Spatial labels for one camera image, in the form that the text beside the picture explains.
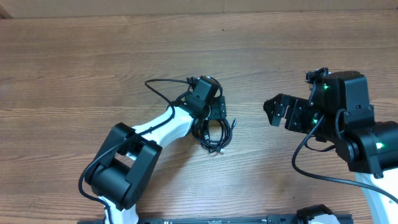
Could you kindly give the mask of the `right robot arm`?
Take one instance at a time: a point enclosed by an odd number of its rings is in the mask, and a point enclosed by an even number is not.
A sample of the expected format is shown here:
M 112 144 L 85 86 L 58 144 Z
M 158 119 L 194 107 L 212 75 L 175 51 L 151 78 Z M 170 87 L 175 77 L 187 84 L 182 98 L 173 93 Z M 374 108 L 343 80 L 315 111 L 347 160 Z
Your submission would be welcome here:
M 271 125 L 285 119 L 289 131 L 306 136 L 292 156 L 292 167 L 309 178 L 360 187 L 374 223 L 397 223 L 397 123 L 377 122 L 368 81 L 358 71 L 307 71 L 308 99 L 278 94 L 263 104 Z M 355 180 L 312 174 L 296 165 L 308 140 L 331 142 Z

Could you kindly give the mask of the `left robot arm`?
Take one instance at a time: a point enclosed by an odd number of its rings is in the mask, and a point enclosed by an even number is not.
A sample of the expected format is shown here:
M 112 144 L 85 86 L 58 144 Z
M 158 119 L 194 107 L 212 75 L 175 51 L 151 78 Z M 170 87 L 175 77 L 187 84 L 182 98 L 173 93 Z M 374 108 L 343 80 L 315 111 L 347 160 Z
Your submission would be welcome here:
M 97 155 L 82 172 L 78 189 L 105 210 L 99 223 L 137 223 L 141 198 L 160 154 L 192 134 L 208 152 L 222 153 L 230 141 L 225 99 L 213 77 L 188 78 L 186 92 L 167 102 L 164 114 L 146 124 L 112 127 Z

